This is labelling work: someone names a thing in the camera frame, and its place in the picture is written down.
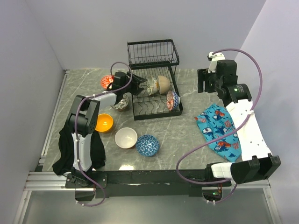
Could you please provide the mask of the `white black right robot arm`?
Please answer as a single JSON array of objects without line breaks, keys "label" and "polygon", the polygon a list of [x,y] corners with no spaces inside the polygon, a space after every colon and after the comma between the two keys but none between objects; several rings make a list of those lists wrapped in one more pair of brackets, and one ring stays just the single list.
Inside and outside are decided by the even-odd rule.
[{"label": "white black right robot arm", "polygon": [[216,92],[224,104],[213,104],[195,117],[211,150],[227,160],[206,166],[205,183],[210,186],[223,179],[237,184],[266,180],[281,164],[263,139],[252,109],[255,103],[248,86],[238,84],[236,70],[234,60],[221,57],[197,71],[198,92]]}]

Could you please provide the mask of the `red pattern blue zigzag bowl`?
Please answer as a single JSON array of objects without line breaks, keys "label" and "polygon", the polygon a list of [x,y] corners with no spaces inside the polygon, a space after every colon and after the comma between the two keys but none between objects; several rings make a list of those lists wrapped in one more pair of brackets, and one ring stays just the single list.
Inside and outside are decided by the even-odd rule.
[{"label": "red pattern blue zigzag bowl", "polygon": [[166,100],[169,111],[174,111],[181,102],[180,96],[175,91],[168,91]]}]

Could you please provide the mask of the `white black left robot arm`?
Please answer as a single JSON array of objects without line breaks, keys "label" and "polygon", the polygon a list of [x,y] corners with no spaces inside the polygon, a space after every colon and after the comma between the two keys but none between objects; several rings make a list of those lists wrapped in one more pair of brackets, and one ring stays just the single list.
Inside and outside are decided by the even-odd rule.
[{"label": "white black left robot arm", "polygon": [[140,84],[147,79],[131,72],[116,72],[113,81],[101,94],[85,97],[77,95],[68,114],[66,125],[73,139],[74,162],[71,180],[87,188],[93,183],[92,170],[105,165],[106,153],[102,140],[95,130],[100,109],[119,103],[123,95],[137,96],[143,91]]}]

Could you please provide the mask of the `cream floral seahorse bowl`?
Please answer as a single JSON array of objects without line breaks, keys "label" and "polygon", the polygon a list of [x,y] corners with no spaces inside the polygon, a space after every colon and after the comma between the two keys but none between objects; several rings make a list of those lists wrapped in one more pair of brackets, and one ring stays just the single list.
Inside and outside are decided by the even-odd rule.
[{"label": "cream floral seahorse bowl", "polygon": [[158,80],[155,77],[149,77],[149,79],[147,81],[148,95],[151,96],[151,95],[157,93],[158,90],[159,90]]}]

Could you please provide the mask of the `beige bowl white inside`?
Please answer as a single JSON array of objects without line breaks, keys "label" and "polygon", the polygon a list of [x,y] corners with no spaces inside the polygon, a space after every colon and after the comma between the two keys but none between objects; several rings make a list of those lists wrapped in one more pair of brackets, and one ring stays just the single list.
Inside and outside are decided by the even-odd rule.
[{"label": "beige bowl white inside", "polygon": [[159,93],[165,94],[170,89],[170,80],[165,76],[158,76]]}]

